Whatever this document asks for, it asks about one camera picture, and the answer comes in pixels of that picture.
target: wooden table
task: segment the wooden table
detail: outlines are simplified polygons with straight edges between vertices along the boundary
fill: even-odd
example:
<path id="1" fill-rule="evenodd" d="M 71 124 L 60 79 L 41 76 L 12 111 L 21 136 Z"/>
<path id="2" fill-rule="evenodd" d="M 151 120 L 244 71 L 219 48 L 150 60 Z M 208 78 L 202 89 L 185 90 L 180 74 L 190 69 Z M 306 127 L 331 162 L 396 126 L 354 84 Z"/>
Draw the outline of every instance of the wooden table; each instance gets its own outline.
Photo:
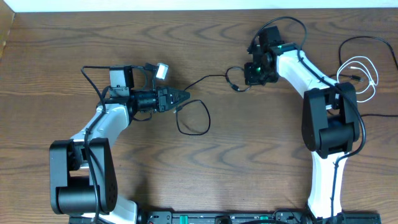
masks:
<path id="1" fill-rule="evenodd" d="M 376 35 L 398 49 L 397 9 L 18 14 L 0 65 L 0 222 L 67 222 L 50 208 L 49 146 L 77 133 L 95 112 L 98 98 L 82 65 L 163 62 L 170 73 L 161 84 L 184 88 L 249 62 L 255 31 L 284 15 L 306 23 L 304 49 L 326 74 L 336 72 L 338 46 L 348 37 Z M 300 26 L 277 24 L 286 41 L 301 42 Z M 376 96 L 360 112 L 398 113 L 398 72 L 388 48 L 355 40 L 342 53 L 345 60 L 367 55 L 380 74 Z M 108 85 L 107 71 L 88 73 L 100 88 Z M 143 84 L 141 74 L 134 77 Z M 244 85 L 239 72 L 231 79 Z M 301 137 L 302 99 L 289 83 L 236 93 L 216 77 L 191 93 L 209 108 L 210 132 L 180 134 L 171 111 L 133 122 L 112 148 L 119 193 L 147 208 L 176 211 L 303 208 L 312 159 Z M 181 115 L 199 130 L 205 118 L 203 109 Z M 398 223 L 398 119 L 364 120 L 368 141 L 346 164 L 343 208 L 377 211 L 383 223 Z"/>

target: wooden tabletop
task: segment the wooden tabletop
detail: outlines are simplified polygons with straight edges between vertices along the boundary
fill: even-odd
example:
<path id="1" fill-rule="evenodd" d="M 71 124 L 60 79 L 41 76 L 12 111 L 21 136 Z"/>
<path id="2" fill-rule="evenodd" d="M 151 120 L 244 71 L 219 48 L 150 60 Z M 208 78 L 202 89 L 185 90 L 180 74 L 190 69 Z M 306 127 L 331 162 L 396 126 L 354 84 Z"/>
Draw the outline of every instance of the wooden tabletop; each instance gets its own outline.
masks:
<path id="1" fill-rule="evenodd" d="M 278 16 L 307 25 L 304 51 L 325 74 L 336 72 L 338 46 L 348 37 L 375 35 L 398 49 L 397 9 L 18 14 L 0 64 L 0 223 L 67 222 L 50 208 L 49 146 L 69 139 L 94 115 L 98 97 L 81 66 L 163 62 L 170 72 L 158 83 L 185 88 L 249 62 L 252 36 Z M 299 25 L 277 25 L 284 40 L 301 42 Z M 398 71 L 388 48 L 355 40 L 342 54 L 343 60 L 368 56 L 380 74 L 376 96 L 360 104 L 360 112 L 398 113 Z M 109 85 L 107 71 L 88 74 L 99 88 Z M 230 75 L 244 86 L 242 73 Z M 139 72 L 134 79 L 137 86 L 144 83 Z M 214 77 L 191 94 L 210 111 L 209 133 L 180 134 L 171 111 L 133 122 L 112 148 L 119 194 L 176 211 L 304 208 L 312 159 L 301 137 L 302 99 L 290 84 L 280 79 L 236 93 Z M 205 118 L 198 105 L 181 112 L 181 122 L 199 131 Z M 346 163 L 342 206 L 398 223 L 398 119 L 364 121 L 368 140 Z"/>

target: white cable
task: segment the white cable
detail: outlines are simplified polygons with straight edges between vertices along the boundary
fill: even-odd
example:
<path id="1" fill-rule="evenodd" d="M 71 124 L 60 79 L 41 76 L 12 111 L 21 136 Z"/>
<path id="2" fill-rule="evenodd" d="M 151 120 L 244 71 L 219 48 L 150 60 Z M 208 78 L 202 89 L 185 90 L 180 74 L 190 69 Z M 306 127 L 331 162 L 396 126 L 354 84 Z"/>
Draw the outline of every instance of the white cable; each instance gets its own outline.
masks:
<path id="1" fill-rule="evenodd" d="M 374 71 L 375 71 L 375 73 L 376 73 L 376 82 L 373 80 L 373 77 L 372 77 L 370 71 L 368 70 L 368 68 L 367 68 L 363 63 L 361 63 L 361 62 L 359 62 L 359 61 L 357 61 L 357 60 L 351 61 L 352 59 L 355 59 L 355 58 L 365 58 L 366 60 L 368 60 L 368 62 L 372 65 L 372 67 L 373 67 L 373 69 L 374 69 Z M 349 65 L 351 65 L 351 64 L 358 64 L 360 67 L 349 66 Z M 347 60 L 344 64 L 342 64 L 341 67 L 337 70 L 336 79 L 337 79 L 337 82 L 338 82 L 338 83 L 340 82 L 340 81 L 339 81 L 339 75 L 340 75 L 341 71 L 343 71 L 343 70 L 344 70 L 345 68 L 347 68 L 347 67 L 350 68 L 350 69 L 357 69 L 357 70 L 360 70 L 361 72 L 363 72 L 363 73 L 366 75 L 366 77 L 367 77 L 368 80 L 369 80 L 368 86 L 367 86 L 363 91 L 361 91 L 361 92 L 356 92 L 357 95 L 362 94 L 362 93 L 364 93 L 365 91 L 367 91 L 367 90 L 369 89 L 370 86 L 373 88 L 373 94 L 372 94 L 368 99 L 363 100 L 363 101 L 358 101 L 358 100 L 357 100 L 357 102 L 358 102 L 358 103 L 364 103 L 364 102 L 367 102 L 368 100 L 370 100 L 371 98 L 373 98 L 374 95 L 376 94 L 376 86 L 379 84 L 379 74 L 378 74 L 378 72 L 377 72 L 375 66 L 373 65 L 372 61 L 370 61 L 370 59 L 368 59 L 368 58 L 365 57 L 365 56 L 355 56 L 355 57 L 352 57 L 352 58 L 348 59 L 348 60 Z"/>

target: coiled white cable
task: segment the coiled white cable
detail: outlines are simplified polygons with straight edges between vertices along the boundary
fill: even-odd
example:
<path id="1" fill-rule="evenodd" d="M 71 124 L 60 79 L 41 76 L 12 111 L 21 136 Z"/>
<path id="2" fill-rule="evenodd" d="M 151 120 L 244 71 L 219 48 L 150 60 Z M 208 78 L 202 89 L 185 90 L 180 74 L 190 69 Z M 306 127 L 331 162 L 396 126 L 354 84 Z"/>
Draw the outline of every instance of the coiled white cable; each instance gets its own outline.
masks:
<path id="1" fill-rule="evenodd" d="M 368 62 L 372 65 L 372 67 L 373 67 L 373 69 L 374 69 L 374 71 L 375 71 L 375 73 L 376 73 L 376 82 L 373 80 L 373 77 L 372 77 L 371 73 L 369 72 L 368 68 L 367 68 L 363 63 L 361 63 L 361 62 L 359 62 L 359 61 L 357 61 L 357 60 L 352 60 L 352 59 L 356 59 L 356 58 L 365 58 L 366 60 L 368 60 Z M 341 67 L 337 70 L 336 79 L 337 79 L 337 82 L 338 82 L 338 83 L 340 82 L 338 78 L 339 78 L 339 75 L 340 75 L 341 71 L 343 71 L 345 68 L 347 68 L 348 65 L 351 65 L 351 64 L 358 64 L 360 67 L 349 66 L 348 68 L 351 68 L 351 69 L 358 69 L 358 70 L 362 71 L 362 72 L 367 76 L 367 78 L 368 78 L 368 80 L 369 80 L 368 86 L 367 86 L 363 91 L 361 91 L 361 92 L 356 92 L 356 94 L 359 95 L 359 94 L 364 93 L 366 90 L 369 89 L 369 87 L 372 87 L 372 88 L 373 88 L 373 94 L 372 94 L 368 99 L 363 100 L 363 101 L 357 100 L 358 103 L 367 102 L 368 100 L 370 100 L 371 98 L 373 98 L 374 95 L 376 94 L 376 86 L 379 84 L 379 74 L 378 74 L 378 72 L 377 72 L 375 66 L 373 65 L 372 61 L 370 61 L 370 59 L 368 59 L 368 58 L 365 57 L 365 56 L 355 56 L 355 57 L 352 57 L 352 58 L 348 59 L 348 60 L 347 60 L 344 64 L 342 64 Z"/>

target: white backdrop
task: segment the white backdrop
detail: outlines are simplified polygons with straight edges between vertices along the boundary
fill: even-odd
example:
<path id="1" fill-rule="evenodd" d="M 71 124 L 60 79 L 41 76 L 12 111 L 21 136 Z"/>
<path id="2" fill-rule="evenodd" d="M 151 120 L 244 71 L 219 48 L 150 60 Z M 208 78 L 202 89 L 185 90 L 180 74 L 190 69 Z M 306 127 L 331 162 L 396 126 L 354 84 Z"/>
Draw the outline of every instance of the white backdrop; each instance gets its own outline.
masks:
<path id="1" fill-rule="evenodd" d="M 398 0 L 4 0 L 14 12 L 398 7 Z"/>

